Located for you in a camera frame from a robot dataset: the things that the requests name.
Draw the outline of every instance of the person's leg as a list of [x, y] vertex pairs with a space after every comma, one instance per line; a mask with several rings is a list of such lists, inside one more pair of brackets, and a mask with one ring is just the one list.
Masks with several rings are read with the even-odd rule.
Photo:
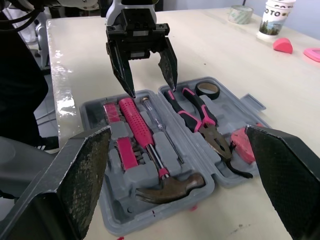
[[[0, 20], [7, 18], [0, 12]], [[12, 28], [1, 24], [1, 28]], [[0, 45], [0, 136], [38, 146], [34, 111], [48, 92], [46, 80], [18, 33], [3, 33]]]

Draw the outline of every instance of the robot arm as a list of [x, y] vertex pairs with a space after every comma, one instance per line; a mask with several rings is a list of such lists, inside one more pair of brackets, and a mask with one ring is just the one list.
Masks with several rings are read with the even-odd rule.
[[[12, 3], [28, 14], [29, 20], [19, 29], [26, 28], [43, 11], [44, 7], [77, 7], [93, 10], [97, 0], [0, 0], [0, 10]], [[136, 97], [129, 60], [147, 59], [150, 52], [160, 54], [159, 67], [170, 88], [175, 91], [178, 79], [177, 58], [167, 37], [170, 28], [167, 23], [157, 24], [154, 5], [158, 0], [98, 0], [101, 16], [106, 17], [106, 44], [112, 69], [123, 89]], [[1, 29], [0, 34], [8, 32]]]

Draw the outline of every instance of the tape roll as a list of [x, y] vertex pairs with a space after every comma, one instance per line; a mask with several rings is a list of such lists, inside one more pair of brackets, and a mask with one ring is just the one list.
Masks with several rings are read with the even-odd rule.
[[206, 95], [211, 100], [215, 100], [220, 95], [220, 88], [212, 82], [199, 82], [195, 86], [195, 93], [198, 96]]
[[231, 6], [228, 20], [234, 24], [248, 24], [254, 13], [254, 9], [248, 6]]

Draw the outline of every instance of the tool case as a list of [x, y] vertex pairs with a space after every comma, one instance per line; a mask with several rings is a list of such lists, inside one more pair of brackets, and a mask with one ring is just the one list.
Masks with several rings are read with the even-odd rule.
[[[266, 109], [260, 102], [250, 94], [238, 99], [212, 77], [180, 82], [177, 85], [176, 92], [173, 94], [185, 111], [200, 118], [197, 109], [182, 94], [183, 88], [187, 87], [194, 91], [196, 84], [200, 82], [213, 83], [220, 88], [220, 95], [217, 99], [211, 100], [206, 95], [201, 95], [200, 98], [217, 118], [217, 130], [228, 143], [231, 134], [246, 125], [260, 123], [268, 127], [258, 116], [260, 111]], [[164, 96], [164, 92], [168, 90], [169, 87], [166, 85], [160, 87], [158, 94], [150, 90], [138, 91], [136, 99], [134, 99], [135, 105], [153, 132], [155, 149], [170, 176], [183, 181], [192, 173], [198, 172], [203, 176], [205, 186], [193, 189], [188, 196], [166, 204], [157, 205], [137, 199], [135, 195], [137, 188], [153, 188], [159, 184], [157, 168], [146, 150], [137, 146], [141, 153], [138, 165], [124, 170], [119, 153], [115, 148], [115, 142], [126, 137], [134, 141], [134, 135], [127, 122], [110, 123], [112, 134], [108, 149], [109, 159], [105, 169], [99, 205], [105, 227], [115, 236], [120, 237], [141, 230], [181, 210], [191, 209], [214, 191], [216, 183], [229, 188], [250, 181], [250, 179], [231, 172], [203, 136], [199, 132], [191, 132], [186, 127], [184, 120], [174, 111]], [[104, 105], [107, 103], [118, 104], [119, 100], [127, 97], [128, 95], [122, 94], [84, 103], [80, 107], [83, 128], [89, 130], [106, 126], [108, 122]], [[142, 104], [142, 99], [145, 97], [149, 98], [161, 117], [169, 137], [183, 159], [183, 164], [179, 163], [178, 156], [166, 135], [158, 129], [157, 124]], [[231, 163], [238, 170], [251, 173], [253, 176], [259, 175], [256, 162], [246, 163], [236, 151], [232, 152]]]

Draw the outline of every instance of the tabletop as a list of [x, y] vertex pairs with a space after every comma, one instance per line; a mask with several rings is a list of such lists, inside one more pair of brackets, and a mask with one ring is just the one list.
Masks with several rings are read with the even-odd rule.
[[[178, 81], [216, 78], [238, 98], [250, 93], [266, 106], [259, 116], [272, 128], [300, 137], [318, 156], [320, 135], [320, 63], [304, 56], [320, 41], [284, 27], [293, 54], [276, 52], [272, 43], [256, 38], [261, 18], [250, 24], [228, 22], [228, 9], [158, 12], [168, 23], [178, 60]], [[101, 17], [52, 19], [47, 22], [52, 84], [59, 142], [83, 130], [79, 107], [124, 93], [113, 74], [106, 51], [106, 27]], [[158, 67], [160, 56], [130, 62], [135, 90], [154, 92], [166, 82]], [[290, 240], [260, 178], [213, 194], [195, 211], [168, 219], [125, 236], [126, 240]], [[113, 240], [96, 207], [86, 239]]]

